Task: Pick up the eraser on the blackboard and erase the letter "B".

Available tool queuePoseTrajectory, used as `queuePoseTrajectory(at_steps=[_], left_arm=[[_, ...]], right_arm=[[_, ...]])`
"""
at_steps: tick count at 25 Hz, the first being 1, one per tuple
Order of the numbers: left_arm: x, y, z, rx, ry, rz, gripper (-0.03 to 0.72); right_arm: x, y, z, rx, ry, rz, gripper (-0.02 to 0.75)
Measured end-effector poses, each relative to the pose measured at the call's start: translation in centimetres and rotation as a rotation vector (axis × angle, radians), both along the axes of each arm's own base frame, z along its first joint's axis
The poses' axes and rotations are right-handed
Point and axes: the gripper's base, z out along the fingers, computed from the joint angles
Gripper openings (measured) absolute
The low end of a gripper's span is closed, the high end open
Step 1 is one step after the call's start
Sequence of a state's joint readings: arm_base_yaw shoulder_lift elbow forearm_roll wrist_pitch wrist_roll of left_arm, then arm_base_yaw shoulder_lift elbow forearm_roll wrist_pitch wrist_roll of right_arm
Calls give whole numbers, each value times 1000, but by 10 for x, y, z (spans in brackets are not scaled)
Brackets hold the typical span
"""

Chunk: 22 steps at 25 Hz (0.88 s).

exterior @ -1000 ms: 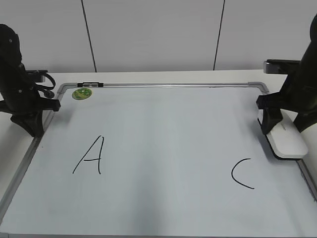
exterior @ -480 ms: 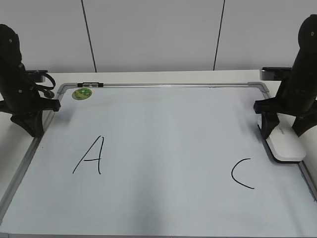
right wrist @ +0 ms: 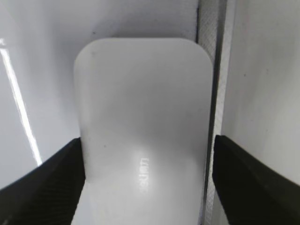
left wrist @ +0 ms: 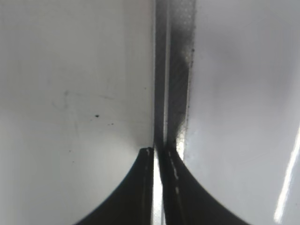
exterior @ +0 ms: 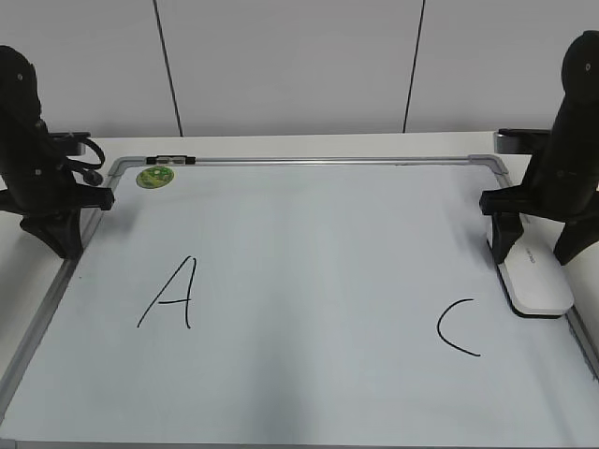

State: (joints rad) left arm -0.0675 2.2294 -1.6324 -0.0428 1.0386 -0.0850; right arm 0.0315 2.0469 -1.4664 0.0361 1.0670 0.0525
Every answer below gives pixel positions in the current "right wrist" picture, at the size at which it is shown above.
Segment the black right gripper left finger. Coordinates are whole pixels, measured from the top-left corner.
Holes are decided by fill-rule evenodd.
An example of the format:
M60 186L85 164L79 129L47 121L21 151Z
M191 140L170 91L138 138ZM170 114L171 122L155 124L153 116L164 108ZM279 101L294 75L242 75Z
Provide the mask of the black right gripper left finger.
M69 225L84 186L80 138L0 191L2 225Z

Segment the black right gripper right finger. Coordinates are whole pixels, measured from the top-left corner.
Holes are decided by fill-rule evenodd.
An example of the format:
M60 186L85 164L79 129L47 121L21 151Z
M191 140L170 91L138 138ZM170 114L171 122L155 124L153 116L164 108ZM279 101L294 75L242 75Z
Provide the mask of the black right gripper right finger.
M224 135L215 137L212 178L229 224L300 223L300 187Z

